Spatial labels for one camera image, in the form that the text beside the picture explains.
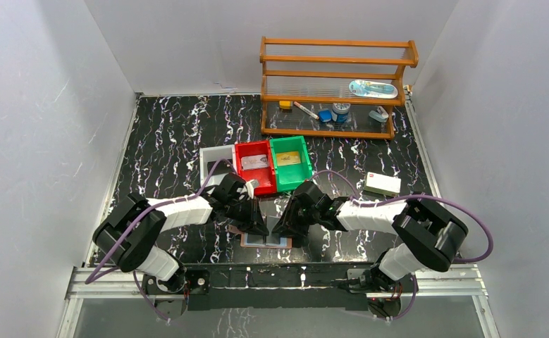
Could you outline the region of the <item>black card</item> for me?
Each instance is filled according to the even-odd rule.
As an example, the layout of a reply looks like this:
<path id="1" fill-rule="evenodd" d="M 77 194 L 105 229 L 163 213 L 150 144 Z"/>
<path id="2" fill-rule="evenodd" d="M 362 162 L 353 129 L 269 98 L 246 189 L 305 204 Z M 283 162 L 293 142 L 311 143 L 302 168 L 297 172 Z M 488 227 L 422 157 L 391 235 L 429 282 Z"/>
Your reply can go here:
<path id="1" fill-rule="evenodd" d="M 216 169 L 214 171 L 214 177 L 222 178 L 228 173 L 233 173 L 233 172 L 235 172 L 235 169 L 232 164 L 230 164 L 227 161 L 221 161 L 216 166 Z"/>

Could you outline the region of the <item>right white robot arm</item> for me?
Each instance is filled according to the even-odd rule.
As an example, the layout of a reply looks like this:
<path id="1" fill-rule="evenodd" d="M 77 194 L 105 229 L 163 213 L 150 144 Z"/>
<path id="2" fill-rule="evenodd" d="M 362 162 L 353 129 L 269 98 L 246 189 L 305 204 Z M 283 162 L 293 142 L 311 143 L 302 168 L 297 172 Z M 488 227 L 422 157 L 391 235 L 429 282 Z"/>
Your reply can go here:
<path id="1" fill-rule="evenodd" d="M 422 268 L 446 272 L 468 235 L 467 226 L 431 196 L 365 206 L 348 196 L 331 198 L 313 182 L 294 190 L 272 232 L 303 239 L 312 225 L 330 231 L 367 230 L 397 235 L 401 245 L 388 249 L 366 273 L 374 286 L 389 292 L 405 275 Z"/>

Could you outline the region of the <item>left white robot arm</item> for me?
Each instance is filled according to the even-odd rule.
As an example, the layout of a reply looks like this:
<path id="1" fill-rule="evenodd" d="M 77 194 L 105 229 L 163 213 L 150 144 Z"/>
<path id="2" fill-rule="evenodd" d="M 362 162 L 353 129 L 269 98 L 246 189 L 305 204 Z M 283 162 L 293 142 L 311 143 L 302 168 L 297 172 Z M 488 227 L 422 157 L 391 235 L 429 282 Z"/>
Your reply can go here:
<path id="1" fill-rule="evenodd" d="M 228 173 L 218 184 L 191 196 L 151 201 L 131 193 L 95 230 L 92 240 L 122 272 L 153 276 L 167 292 L 177 293 L 185 286 L 186 269 L 156 245 L 159 235 L 220 219 L 234 221 L 241 232 L 269 235 L 259 202 L 249 192 L 252 188 L 239 175 Z"/>

